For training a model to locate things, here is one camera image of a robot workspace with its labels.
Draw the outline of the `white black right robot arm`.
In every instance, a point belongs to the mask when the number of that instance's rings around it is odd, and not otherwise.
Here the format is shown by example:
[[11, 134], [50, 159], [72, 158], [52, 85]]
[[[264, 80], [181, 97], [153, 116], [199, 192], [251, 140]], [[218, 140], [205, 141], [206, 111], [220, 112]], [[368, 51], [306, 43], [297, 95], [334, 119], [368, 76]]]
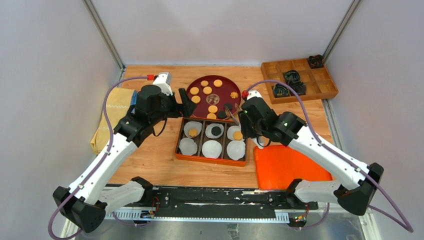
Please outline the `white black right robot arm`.
[[280, 143], [313, 160], [327, 170], [332, 181], [294, 179], [286, 190], [285, 201], [292, 209], [304, 203], [340, 205], [347, 212], [363, 216], [377, 191], [384, 168], [366, 164], [344, 153], [321, 138], [309, 123], [292, 112], [277, 115], [256, 90], [242, 93], [244, 103], [237, 115], [241, 133], [264, 149], [262, 137]]

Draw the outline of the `orange compartment cookie box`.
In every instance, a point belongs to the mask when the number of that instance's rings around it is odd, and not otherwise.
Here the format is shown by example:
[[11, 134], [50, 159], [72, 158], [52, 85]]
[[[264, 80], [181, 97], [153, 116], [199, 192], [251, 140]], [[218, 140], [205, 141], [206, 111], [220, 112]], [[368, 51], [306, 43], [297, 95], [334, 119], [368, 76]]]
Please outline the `orange compartment cookie box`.
[[233, 121], [185, 117], [175, 147], [178, 160], [244, 167], [247, 141]]

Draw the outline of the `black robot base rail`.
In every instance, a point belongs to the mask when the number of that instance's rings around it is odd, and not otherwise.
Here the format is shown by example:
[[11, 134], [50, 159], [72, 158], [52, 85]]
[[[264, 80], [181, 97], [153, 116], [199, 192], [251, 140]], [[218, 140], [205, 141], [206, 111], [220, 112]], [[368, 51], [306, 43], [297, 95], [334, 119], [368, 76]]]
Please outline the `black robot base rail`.
[[254, 188], [142, 186], [137, 182], [108, 185], [93, 202], [74, 197], [62, 214], [90, 233], [105, 219], [135, 222], [278, 223], [306, 224], [307, 215], [325, 210], [325, 204], [302, 203], [286, 191]]

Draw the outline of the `metal tongs white handle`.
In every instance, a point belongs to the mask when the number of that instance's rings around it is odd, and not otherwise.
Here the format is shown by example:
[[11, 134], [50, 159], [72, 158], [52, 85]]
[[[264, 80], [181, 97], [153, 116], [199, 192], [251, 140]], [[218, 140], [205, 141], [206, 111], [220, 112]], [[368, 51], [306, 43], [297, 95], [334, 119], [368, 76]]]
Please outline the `metal tongs white handle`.
[[239, 112], [243, 112], [242, 108], [237, 104], [233, 104], [232, 111], [229, 111], [228, 109], [224, 108], [224, 111], [226, 113], [226, 116], [231, 119], [235, 124], [237, 124], [239, 127], [241, 127], [241, 122], [239, 119]]

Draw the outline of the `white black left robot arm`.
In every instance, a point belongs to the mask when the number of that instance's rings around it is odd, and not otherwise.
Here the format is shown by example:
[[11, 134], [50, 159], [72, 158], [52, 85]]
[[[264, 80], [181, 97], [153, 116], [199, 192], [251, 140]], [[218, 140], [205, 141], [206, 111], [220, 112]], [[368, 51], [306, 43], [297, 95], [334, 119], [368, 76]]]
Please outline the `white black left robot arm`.
[[105, 217], [132, 203], [142, 207], [153, 202], [153, 185], [141, 177], [106, 191], [105, 186], [120, 165], [146, 138], [155, 134], [154, 127], [169, 118], [190, 117], [196, 104], [180, 88], [181, 102], [171, 89], [172, 76], [168, 72], [148, 75], [152, 83], [136, 95], [125, 116], [115, 127], [108, 121], [109, 140], [89, 167], [68, 187], [59, 186], [53, 192], [57, 204], [55, 214], [61, 214], [81, 232], [91, 233]]

